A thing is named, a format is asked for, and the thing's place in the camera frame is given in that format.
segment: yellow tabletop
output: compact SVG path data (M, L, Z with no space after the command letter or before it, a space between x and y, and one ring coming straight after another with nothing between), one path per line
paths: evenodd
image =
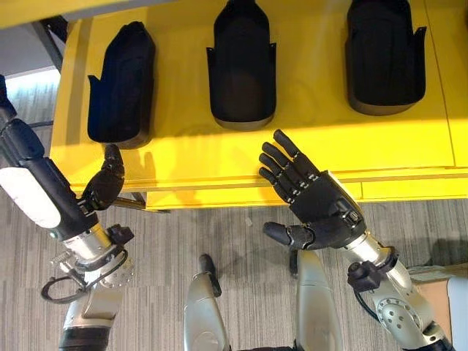
M445 2L453 7L443 7ZM412 1L413 26L429 27L426 95L408 111L381 117L356 113L347 104L344 42L348 0L258 3L270 19L271 39L278 45L278 104L273 121L255 132L223 129L210 111L205 48L213 45L213 23L225 0L180 0L79 20L72 26L51 157L75 191L84 189L103 158L102 146L86 132L87 75L100 77L106 47L133 20L142 21L156 43L157 89L151 142L122 152L124 191L173 192L174 207L184 207L189 200L177 197L175 190L267 186L257 175L257 158L262 143L272 140L277 128L320 169L332 170L341 180L360 184L359 188L370 181L468 176L468 145L463 138L468 129L468 102L460 101L468 91L467 61L463 61L468 40L457 40L456 46L441 43L457 31L464 31L459 34L463 38L468 35L467 27L459 25L462 17L456 14L464 9L463 1L428 0L428 6L423 0ZM441 6L447 13L439 11ZM446 15L451 22L444 27ZM446 50L451 50L448 57L461 53L461 58L441 60L440 52ZM453 80L457 89L450 93ZM253 203L268 202L255 192L248 196Z

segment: robot finger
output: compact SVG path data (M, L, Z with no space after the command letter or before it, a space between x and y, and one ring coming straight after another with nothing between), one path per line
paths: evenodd
M266 167L270 168L271 172L277 177L281 174L283 169L278 166L276 161L269 157L269 155L261 153L260 157L258 158L260 162L262 162Z
M262 150L271 156L281 167L287 167L291 161L276 146L270 143L263 143Z
M273 139L281 145L292 158L296 157L301 152L291 139L280 129L274 132Z
M290 245L291 238L287 234L287 228L283 224L275 223L275 222L266 222L263 225L263 232L269 236L270 238L278 241L280 244L283 245Z
M273 189L278 194L278 196L285 201L286 203L293 203L293 194L289 193L283 186L278 182L278 179L274 176L272 172L267 170L264 167L261 167L258 172L263 178L270 182L273 185Z
M294 158L294 167L308 182L320 174L318 168L301 152Z
M266 167L270 168L278 183L287 191L288 194L295 196L299 194L299 185L294 184L294 182L285 173L285 170L281 169L274 159L269 157L267 154L261 154L259 160Z

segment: robotic hand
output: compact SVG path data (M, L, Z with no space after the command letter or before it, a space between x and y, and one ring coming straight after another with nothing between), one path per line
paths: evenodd
M66 251L54 258L65 276L42 288L42 297L53 303L70 303L60 350L103 351L123 295L133 275L133 264L124 244L134 236L116 224L104 230L95 211L109 207L124 183L124 164L115 145L105 149L102 169L76 198L69 183L32 129L20 119L7 98L0 75L0 149L11 167L0 170L0 186L18 207L40 227L51 231ZM72 279L77 292L52 298L49 289Z
M352 264L348 283L363 303L371 294L377 313L368 312L404 350L455 351L433 320L429 303L412 286L393 247L384 247L366 229L358 204L328 171L320 172L281 130L263 144L260 168L278 196L303 225L265 223L263 231L292 250L338 249Z

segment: silver metal arm segment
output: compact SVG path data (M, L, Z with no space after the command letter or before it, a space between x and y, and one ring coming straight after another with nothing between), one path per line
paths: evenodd
M85 287L69 306L60 350L101 351L107 346L124 286L134 275L132 259L110 233L96 224L82 235L64 241L68 250L52 261L68 276L77 277L78 283L78 272L84 270Z
M339 251L351 263L369 261L382 265L390 254L367 230ZM377 289L369 294L382 327L392 334L405 350L416 350L445 338L434 322L429 302L413 287L410 275L400 260L386 273Z
M197 274L184 308L184 351L229 351L226 329L215 300L210 273Z
M215 300L215 296L220 294L215 270L202 271L205 272L196 275L190 284L184 309L184 351L230 351L230 343ZM300 250L298 253L296 330L294 350L343 350L333 296L319 257L312 251ZM292 349L266 347L256 350Z
M343 340L335 301L319 257L298 251L296 347L300 351L341 351Z

